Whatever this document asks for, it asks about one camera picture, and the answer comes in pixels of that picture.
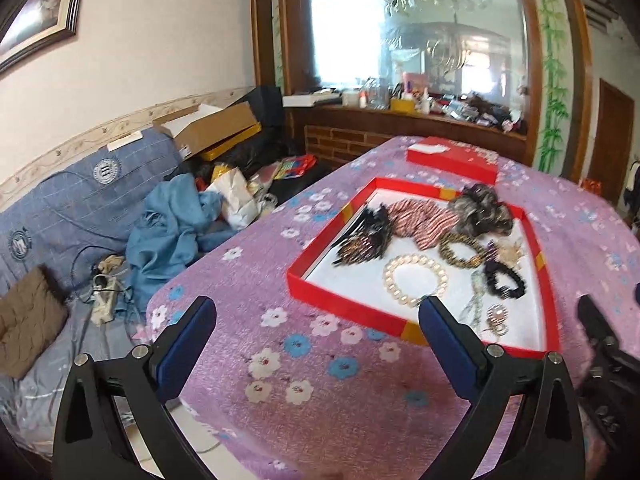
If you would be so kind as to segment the grey fur scrunchie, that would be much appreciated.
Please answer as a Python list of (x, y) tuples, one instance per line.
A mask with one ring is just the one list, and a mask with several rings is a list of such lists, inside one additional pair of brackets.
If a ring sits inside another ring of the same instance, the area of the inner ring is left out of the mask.
[(466, 186), (458, 197), (450, 200), (448, 209), (458, 216), (456, 231), (469, 237), (509, 236), (514, 227), (508, 205), (499, 200), (492, 186), (484, 183)]

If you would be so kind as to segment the red checked fabric scrunchie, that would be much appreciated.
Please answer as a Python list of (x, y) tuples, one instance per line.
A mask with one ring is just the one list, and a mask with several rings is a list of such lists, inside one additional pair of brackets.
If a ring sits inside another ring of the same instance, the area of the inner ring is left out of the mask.
[(400, 200), (387, 208), (394, 234), (412, 238), (416, 247), (427, 250), (435, 247), (439, 239), (459, 222), (459, 216), (432, 200)]

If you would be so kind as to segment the silver pearl brooch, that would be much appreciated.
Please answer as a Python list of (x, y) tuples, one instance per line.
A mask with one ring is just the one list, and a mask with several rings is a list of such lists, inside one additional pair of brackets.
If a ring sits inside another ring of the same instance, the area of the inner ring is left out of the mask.
[(509, 331), (506, 321), (509, 317), (508, 307), (504, 304), (493, 304), (487, 310), (485, 327), (483, 333), (490, 333), (500, 339)]

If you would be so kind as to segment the brown cushion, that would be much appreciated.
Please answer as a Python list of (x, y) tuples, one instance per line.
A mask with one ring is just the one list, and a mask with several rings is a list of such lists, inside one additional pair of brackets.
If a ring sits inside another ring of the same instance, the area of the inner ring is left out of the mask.
[(1, 374), (22, 380), (68, 317), (41, 266), (30, 270), (1, 298)]

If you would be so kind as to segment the white power strip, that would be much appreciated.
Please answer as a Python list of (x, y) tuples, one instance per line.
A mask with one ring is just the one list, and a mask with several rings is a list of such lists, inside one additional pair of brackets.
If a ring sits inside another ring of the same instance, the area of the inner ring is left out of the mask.
[(118, 278), (108, 274), (96, 274), (92, 279), (91, 322), (96, 326), (114, 320), (114, 307), (122, 291), (122, 283)]

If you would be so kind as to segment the purple floral bedspread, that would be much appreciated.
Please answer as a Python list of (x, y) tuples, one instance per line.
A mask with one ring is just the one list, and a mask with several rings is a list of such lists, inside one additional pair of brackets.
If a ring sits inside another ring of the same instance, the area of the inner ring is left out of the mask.
[[(412, 341), (418, 312), (387, 292), (382, 261), (311, 278), (381, 309), (378, 327), (294, 299), (288, 269), (377, 178), (460, 190), (465, 178), (409, 162), (411, 140), (387, 141), (291, 198), (176, 276), (150, 300), (158, 336), (198, 296), (217, 326), (184, 386), (184, 407), (261, 479), (415, 479), (466, 410), (430, 348)], [(544, 348), (538, 275), (551, 284), (562, 355), (574, 379), (591, 352), (576, 315), (588, 295), (630, 353), (639, 350), (639, 243), (604, 200), (567, 180), (500, 159), (499, 197), (522, 208), (538, 246), (526, 250), (523, 298), (506, 304), (513, 348)]]

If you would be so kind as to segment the blue checked sofa cover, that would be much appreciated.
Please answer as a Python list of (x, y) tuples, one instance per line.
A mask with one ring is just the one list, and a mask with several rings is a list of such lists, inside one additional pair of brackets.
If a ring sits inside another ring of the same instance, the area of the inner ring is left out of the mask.
[(91, 322), (91, 272), (106, 256), (122, 254), (142, 215), (145, 196), (171, 173), (179, 156), (163, 133), (101, 148), (45, 178), (1, 215), (1, 290), (8, 292), (35, 266), (70, 311), (62, 332), (22, 379), (1, 378), (1, 420), (25, 450), (49, 458), (58, 406), (73, 359), (126, 356), (143, 318), (127, 300), (112, 322)]

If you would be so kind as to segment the red box tray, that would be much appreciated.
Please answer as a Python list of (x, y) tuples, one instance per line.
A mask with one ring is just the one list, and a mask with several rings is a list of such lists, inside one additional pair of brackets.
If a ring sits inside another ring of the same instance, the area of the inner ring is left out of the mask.
[[(337, 248), (331, 245), (352, 226), (364, 208), (390, 206), (400, 200), (432, 200), (445, 206), (457, 193), (448, 188), (409, 181), (374, 178), (320, 231), (286, 272), (293, 298), (364, 327), (413, 344), (425, 344), (418, 325), (418, 301), (435, 294), (459, 321), (472, 325), (486, 342), (506, 346), (514, 356), (539, 358), (561, 348), (558, 315), (548, 266), (532, 222), (518, 207), (511, 209), (514, 228), (503, 244), (520, 245), (522, 258), (515, 270), (526, 285), (520, 299), (499, 299), (488, 292), (473, 309), (473, 273), (450, 266), (437, 249), (420, 250), (410, 238), (395, 237), (381, 259), (334, 266)], [(509, 331), (497, 339), (483, 333), (487, 310), (493, 304), (508, 307)]]

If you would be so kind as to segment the red box lid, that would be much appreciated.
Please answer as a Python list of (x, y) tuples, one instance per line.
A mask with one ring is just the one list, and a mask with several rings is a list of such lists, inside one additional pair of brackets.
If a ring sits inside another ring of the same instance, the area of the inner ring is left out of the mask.
[(406, 159), (417, 165), (450, 172), (460, 177), (495, 185), (498, 154), (459, 141), (428, 136), (407, 148)]

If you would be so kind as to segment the blue cloth pile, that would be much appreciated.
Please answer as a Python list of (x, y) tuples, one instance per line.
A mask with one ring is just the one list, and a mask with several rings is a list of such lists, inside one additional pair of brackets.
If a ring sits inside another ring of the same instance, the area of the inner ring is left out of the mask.
[(234, 236), (221, 218), (223, 202), (217, 192), (199, 191), (192, 174), (160, 182), (145, 197), (125, 252), (127, 288), (140, 314), (160, 288)]

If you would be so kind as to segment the black beaded hair clip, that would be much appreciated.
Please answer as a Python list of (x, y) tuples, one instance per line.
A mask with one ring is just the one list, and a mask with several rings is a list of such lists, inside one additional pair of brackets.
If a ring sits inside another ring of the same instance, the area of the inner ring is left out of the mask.
[(394, 235), (394, 222), (385, 205), (373, 209), (366, 207), (355, 222), (331, 247), (337, 248), (334, 266), (354, 264), (381, 259)]

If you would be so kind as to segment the bamboo painted glass panel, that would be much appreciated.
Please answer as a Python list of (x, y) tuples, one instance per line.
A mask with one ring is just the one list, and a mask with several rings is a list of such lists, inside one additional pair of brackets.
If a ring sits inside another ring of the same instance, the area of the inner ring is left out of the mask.
[(536, 0), (542, 52), (542, 101), (535, 167), (559, 176), (574, 98), (572, 34), (565, 0)]

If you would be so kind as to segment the large wooden framed mirror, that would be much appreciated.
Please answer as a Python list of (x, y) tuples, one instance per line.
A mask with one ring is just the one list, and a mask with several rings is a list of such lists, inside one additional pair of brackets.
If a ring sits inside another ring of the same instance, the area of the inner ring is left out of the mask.
[[(574, 98), (560, 176), (575, 181), (586, 156), (592, 56), (582, 0), (565, 3)], [(434, 134), (536, 168), (536, 0), (250, 0), (250, 14), (258, 84), (347, 96), (285, 113), (298, 148), (336, 166), (366, 144)]]

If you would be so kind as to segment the cardboard box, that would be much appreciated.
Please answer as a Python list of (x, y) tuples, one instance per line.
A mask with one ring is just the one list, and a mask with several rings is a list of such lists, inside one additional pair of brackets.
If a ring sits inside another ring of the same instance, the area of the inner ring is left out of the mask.
[(152, 125), (171, 138), (186, 160), (258, 125), (258, 120), (247, 102), (225, 108), (202, 103), (156, 118)]

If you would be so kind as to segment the framed wall picture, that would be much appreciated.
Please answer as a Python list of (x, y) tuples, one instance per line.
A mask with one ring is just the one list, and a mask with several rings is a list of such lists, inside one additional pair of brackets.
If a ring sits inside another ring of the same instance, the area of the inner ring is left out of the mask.
[(1, 73), (76, 35), (80, 0), (26, 0), (1, 39)]

